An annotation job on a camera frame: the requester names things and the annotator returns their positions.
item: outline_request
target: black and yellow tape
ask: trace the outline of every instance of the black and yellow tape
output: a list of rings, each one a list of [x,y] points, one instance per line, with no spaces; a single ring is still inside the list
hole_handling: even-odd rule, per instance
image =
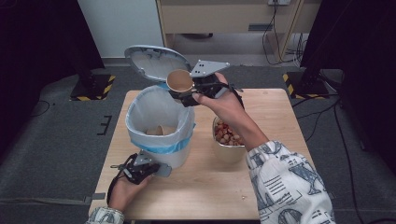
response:
[[[110,92],[110,89],[113,85],[114,79],[116,76],[110,76],[108,78],[108,82],[106,84],[105,89],[103,90],[103,93],[101,95],[96,95],[96,96],[87,96],[87,95],[80,95],[76,97],[70,97],[71,101],[90,101],[90,100],[105,100],[108,93]]]
[[[293,86],[292,86],[292,84],[290,82],[288,74],[284,74],[283,75],[283,80],[286,83],[286,87],[288,88],[289,95],[290,95],[291,99],[308,99],[308,98],[326,99],[326,98],[328,98],[326,96],[322,96],[322,95],[319,95],[319,94],[297,94],[294,91],[294,88],[293,88]]]

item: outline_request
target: white patterned shirt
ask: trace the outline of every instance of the white patterned shirt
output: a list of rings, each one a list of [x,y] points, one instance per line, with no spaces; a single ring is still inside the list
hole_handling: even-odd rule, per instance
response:
[[[323,180],[301,154],[270,141],[247,154],[261,223],[335,223],[332,202]],[[123,214],[96,208],[86,224],[122,224]]]

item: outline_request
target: nuts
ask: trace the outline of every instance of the nuts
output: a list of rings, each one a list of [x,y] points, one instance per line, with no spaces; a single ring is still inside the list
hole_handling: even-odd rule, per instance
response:
[[[243,140],[240,135],[235,133],[233,129],[221,119],[214,124],[214,135],[216,141],[224,146],[243,146]]]

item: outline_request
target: left hand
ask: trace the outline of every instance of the left hand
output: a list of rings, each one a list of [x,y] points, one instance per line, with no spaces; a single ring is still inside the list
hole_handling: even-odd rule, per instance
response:
[[[149,183],[151,178],[152,175],[149,175],[139,185],[136,185],[129,182],[125,176],[121,177],[112,190],[108,207],[123,213],[137,193]]]

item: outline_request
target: bowl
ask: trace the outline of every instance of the bowl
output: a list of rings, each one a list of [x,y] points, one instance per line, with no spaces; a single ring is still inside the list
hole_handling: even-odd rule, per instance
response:
[[[226,143],[222,144],[217,139],[218,133],[216,133],[216,127],[218,126],[219,121],[221,121],[221,119],[219,117],[215,117],[213,119],[213,125],[212,125],[213,149],[215,155],[220,161],[227,163],[237,163],[245,157],[247,150],[244,145],[230,146],[230,145],[226,145]]]

